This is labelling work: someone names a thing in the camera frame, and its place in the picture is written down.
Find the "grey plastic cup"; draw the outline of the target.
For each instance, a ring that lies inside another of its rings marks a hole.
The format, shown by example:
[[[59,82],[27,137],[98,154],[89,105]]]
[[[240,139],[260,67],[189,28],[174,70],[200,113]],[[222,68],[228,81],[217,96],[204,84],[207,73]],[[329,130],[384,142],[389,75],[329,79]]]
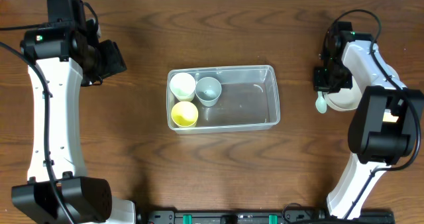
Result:
[[[222,92],[222,85],[219,80],[212,77],[201,78],[195,87],[195,94],[201,104],[212,107],[217,102]]]

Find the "white plastic bowl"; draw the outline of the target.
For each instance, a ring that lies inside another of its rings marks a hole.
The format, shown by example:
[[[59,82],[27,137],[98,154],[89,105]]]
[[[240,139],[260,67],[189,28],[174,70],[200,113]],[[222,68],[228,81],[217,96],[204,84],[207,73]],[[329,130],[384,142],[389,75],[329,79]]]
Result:
[[[335,111],[352,111],[358,107],[362,93],[352,78],[352,88],[342,88],[338,93],[324,93],[323,97],[327,105]]]

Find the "white plastic cup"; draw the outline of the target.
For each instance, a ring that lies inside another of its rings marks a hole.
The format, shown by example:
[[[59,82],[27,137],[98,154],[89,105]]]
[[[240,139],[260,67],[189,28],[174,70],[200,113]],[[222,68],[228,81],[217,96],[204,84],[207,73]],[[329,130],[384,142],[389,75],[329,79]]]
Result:
[[[178,73],[170,80],[171,92],[179,101],[192,101],[195,96],[196,81],[189,73]]]

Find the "clear plastic container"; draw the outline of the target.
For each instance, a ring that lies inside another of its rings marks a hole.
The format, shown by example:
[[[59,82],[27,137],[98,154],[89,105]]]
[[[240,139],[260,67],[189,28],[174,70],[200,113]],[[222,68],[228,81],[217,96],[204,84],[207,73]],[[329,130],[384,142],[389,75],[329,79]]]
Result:
[[[194,127],[179,127],[172,120],[172,107],[178,99],[171,91],[171,79],[178,73],[188,73],[195,80],[217,79],[222,92],[212,107],[193,104],[199,111]],[[168,126],[179,135],[265,130],[281,119],[277,79],[270,65],[221,66],[171,70],[166,88]]]

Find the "yellow plastic cup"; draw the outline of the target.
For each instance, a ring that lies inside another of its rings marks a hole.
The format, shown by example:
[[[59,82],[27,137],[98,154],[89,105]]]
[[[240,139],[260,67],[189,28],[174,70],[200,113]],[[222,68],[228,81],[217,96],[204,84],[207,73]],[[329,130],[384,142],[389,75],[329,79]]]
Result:
[[[197,107],[189,101],[181,101],[175,104],[171,110],[172,121],[179,128],[190,128],[197,124],[199,111]]]

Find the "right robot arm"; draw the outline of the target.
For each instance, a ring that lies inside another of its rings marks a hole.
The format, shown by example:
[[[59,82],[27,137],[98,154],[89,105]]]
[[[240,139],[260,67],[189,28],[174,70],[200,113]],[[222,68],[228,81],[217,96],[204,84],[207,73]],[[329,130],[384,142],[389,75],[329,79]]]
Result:
[[[355,32],[350,22],[327,30],[313,73],[313,89],[334,110],[354,111],[348,129],[350,158],[327,196],[329,215],[360,217],[378,179],[397,170],[400,158],[418,152],[423,93],[409,89],[385,63],[371,34]]]

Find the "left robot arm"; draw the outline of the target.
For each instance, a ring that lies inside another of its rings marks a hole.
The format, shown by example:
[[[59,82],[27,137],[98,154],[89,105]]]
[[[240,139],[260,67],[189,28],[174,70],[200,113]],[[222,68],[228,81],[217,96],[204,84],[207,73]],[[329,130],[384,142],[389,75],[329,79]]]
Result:
[[[36,223],[135,223],[136,207],[90,178],[80,144],[80,89],[124,72],[117,44],[101,40],[89,3],[47,0],[48,21],[25,33],[18,55],[28,64],[34,139],[26,184],[13,205]]]

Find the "mint green plastic spoon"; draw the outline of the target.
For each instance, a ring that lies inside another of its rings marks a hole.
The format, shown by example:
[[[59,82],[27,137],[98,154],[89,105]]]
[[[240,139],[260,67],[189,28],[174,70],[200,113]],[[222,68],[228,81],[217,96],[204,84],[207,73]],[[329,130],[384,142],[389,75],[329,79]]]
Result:
[[[317,92],[315,107],[316,107],[316,110],[318,110],[318,112],[320,112],[321,114],[324,114],[327,112],[327,102],[325,101],[325,98],[323,97],[322,91]]]

